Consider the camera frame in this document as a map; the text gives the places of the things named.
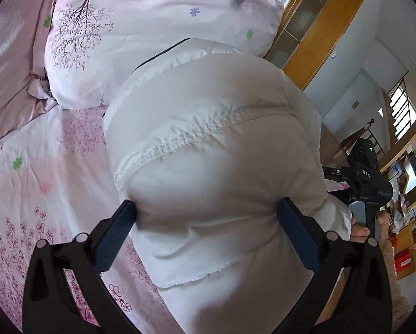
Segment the wooden bookshelf with items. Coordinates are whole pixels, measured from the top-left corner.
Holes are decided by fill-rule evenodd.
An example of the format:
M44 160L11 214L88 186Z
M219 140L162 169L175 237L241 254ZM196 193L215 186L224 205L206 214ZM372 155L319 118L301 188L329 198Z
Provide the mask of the wooden bookshelf with items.
M390 224L394 268L401 281L416 272L416 120L381 157L381 172L393 186L389 206L400 214L400 227Z

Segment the pink floral upper pillow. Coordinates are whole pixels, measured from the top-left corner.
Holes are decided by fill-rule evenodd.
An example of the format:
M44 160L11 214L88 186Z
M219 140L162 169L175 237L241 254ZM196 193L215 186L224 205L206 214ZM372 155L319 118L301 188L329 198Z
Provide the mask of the pink floral upper pillow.
M0 3L0 139L56 104L44 64L54 0Z

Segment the white puffer down jacket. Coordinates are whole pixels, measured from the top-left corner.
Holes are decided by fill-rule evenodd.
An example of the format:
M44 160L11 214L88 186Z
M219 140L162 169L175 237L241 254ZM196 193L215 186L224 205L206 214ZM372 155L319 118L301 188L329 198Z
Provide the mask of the white puffer down jacket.
M267 60L191 38L144 62L103 120L131 238L186 333L270 333L311 279L278 222L290 198L343 239L351 212L320 163L320 116Z

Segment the window with metal bars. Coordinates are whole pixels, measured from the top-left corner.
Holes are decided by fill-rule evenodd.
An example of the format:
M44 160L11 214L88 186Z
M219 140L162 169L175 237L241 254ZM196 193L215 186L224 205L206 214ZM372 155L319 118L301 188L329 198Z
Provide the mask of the window with metal bars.
M393 118L393 133L400 140L416 120L416 110L408 97L405 75L388 92L389 107Z

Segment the pink floral pillow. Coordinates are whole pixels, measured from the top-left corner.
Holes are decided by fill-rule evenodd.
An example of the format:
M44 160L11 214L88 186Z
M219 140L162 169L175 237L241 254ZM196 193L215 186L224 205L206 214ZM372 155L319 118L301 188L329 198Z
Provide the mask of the pink floral pillow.
M54 0L0 3L0 139L56 104L44 64Z
M186 38L262 57L282 15L280 0L55 0L50 92L64 109L108 105L136 67Z

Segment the pink floral lower pillow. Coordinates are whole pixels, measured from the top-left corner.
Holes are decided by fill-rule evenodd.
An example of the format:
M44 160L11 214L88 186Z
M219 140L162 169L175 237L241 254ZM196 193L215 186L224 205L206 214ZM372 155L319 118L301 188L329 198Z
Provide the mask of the pink floral lower pillow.
M108 105L136 67L186 38L262 57L282 15L280 0L55 0L50 92L64 109Z

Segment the wooden headboard shelf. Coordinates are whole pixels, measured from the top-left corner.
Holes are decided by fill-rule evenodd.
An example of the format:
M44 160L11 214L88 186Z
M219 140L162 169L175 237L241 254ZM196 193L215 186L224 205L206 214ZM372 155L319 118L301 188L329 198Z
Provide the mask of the wooden headboard shelf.
M283 0L283 17L265 58L304 90L344 35L363 0Z

